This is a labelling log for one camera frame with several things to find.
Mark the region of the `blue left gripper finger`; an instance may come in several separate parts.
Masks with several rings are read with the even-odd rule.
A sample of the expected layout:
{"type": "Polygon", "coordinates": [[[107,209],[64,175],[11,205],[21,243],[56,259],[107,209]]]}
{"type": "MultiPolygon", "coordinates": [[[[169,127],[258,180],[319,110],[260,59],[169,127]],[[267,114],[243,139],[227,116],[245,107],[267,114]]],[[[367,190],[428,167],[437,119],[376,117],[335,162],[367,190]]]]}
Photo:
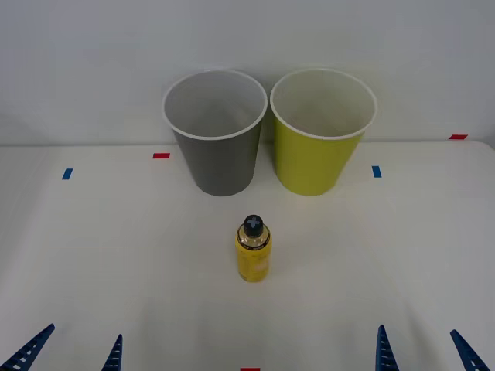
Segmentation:
{"type": "Polygon", "coordinates": [[[123,353],[123,336],[119,334],[105,361],[102,371],[120,371],[123,353]]]}
{"type": "Polygon", "coordinates": [[[1,364],[1,371],[28,371],[54,330],[54,324],[50,324],[44,328],[14,355],[1,364]]]}

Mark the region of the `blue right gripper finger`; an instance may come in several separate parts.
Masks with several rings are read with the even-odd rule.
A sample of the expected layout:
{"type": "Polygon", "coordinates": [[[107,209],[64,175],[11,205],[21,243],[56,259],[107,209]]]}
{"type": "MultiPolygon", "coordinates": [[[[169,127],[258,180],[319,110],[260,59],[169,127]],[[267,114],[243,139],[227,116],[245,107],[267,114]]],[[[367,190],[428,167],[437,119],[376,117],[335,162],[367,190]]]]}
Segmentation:
{"type": "Polygon", "coordinates": [[[380,325],[377,331],[375,370],[376,371],[399,370],[384,325],[380,325]]]}
{"type": "Polygon", "coordinates": [[[490,371],[469,343],[455,330],[450,332],[465,371],[490,371]]]}

